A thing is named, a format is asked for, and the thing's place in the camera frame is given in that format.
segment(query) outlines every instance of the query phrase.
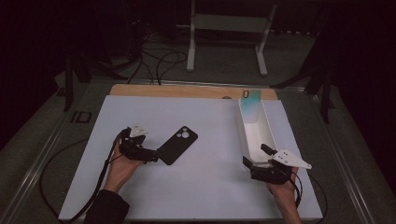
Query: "phone case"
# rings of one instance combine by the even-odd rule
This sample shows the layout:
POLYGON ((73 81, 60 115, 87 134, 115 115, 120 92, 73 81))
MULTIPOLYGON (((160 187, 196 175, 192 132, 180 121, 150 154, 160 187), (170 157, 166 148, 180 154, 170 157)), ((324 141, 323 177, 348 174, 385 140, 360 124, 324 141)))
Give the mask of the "phone case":
POLYGON ((161 147, 160 159, 167 165, 173 164, 198 138, 198 134, 186 126, 181 127, 161 147))

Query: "white table surface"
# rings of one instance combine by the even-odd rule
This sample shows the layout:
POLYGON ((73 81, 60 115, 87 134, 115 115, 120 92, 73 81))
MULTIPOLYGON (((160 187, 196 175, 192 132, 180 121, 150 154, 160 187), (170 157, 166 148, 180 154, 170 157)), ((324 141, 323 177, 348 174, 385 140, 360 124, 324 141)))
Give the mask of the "white table surface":
MULTIPOLYGON (((300 156, 280 101, 264 101, 264 105, 276 146, 300 156)), ((114 138, 134 122, 148 129, 145 148, 160 147, 182 126, 195 131, 198 139, 171 166, 159 160, 137 169, 120 191, 131 205, 127 219, 281 218, 265 183, 251 179, 242 163, 238 111, 236 100, 107 96, 59 218, 73 217, 89 200, 114 138)), ((321 218, 306 170, 300 169, 298 175, 304 187, 301 218, 321 218)))

